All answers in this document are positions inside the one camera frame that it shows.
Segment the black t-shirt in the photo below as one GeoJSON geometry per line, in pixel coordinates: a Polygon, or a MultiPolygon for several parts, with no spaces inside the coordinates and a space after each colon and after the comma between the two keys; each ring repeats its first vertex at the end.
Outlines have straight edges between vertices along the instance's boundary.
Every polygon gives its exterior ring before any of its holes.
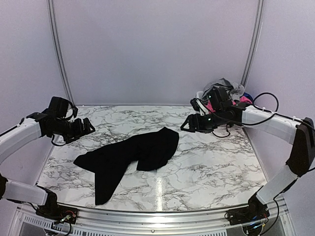
{"type": "Polygon", "coordinates": [[[94,173],[94,204],[98,206],[111,199],[132,162],[137,162],[138,171],[157,170],[172,158],[178,143],[179,133],[164,127],[88,151],[73,163],[94,173]]]}

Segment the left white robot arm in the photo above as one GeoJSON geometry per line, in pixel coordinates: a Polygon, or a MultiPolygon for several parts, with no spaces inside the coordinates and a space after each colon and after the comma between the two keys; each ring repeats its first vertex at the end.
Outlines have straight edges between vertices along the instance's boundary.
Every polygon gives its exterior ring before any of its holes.
{"type": "MultiPolygon", "coordinates": [[[[3,163],[16,151],[42,137],[63,137],[65,144],[70,144],[85,135],[95,132],[88,118],[69,121],[55,118],[44,113],[33,113],[21,120],[20,124],[0,135],[0,162],[3,163]]],[[[0,198],[43,206],[43,211],[52,219],[62,215],[62,207],[50,199],[47,190],[19,181],[0,177],[0,198]]]]}

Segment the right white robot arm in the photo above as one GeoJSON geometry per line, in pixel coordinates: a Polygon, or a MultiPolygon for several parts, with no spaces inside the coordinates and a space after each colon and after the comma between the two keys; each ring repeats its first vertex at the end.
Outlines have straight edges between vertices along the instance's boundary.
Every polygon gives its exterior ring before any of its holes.
{"type": "Polygon", "coordinates": [[[315,123],[311,118],[296,118],[230,100],[213,101],[214,110],[200,99],[191,100],[196,111],[181,126],[187,132],[211,133],[221,125],[239,125],[247,129],[267,183],[248,200],[242,216],[255,220],[267,211],[267,204],[286,192],[306,173],[315,160],[315,123]]]}

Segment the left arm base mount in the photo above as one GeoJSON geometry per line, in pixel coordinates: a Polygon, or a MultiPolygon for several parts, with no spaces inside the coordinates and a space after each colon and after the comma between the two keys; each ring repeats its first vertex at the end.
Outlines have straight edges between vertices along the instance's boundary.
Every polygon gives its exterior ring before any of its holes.
{"type": "Polygon", "coordinates": [[[78,209],[62,205],[57,205],[57,207],[54,209],[49,209],[45,206],[38,206],[35,213],[36,215],[55,221],[60,221],[66,216],[70,215],[71,218],[66,220],[66,223],[75,224],[77,221],[78,209]]]}

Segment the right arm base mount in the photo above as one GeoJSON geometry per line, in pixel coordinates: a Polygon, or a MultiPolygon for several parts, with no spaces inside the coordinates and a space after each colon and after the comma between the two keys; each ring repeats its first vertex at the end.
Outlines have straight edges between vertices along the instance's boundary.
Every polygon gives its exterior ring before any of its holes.
{"type": "Polygon", "coordinates": [[[249,223],[261,219],[266,219],[270,216],[269,210],[266,206],[262,210],[250,210],[249,206],[239,207],[235,209],[229,209],[224,217],[229,221],[230,225],[237,225],[243,223],[249,223]]]}

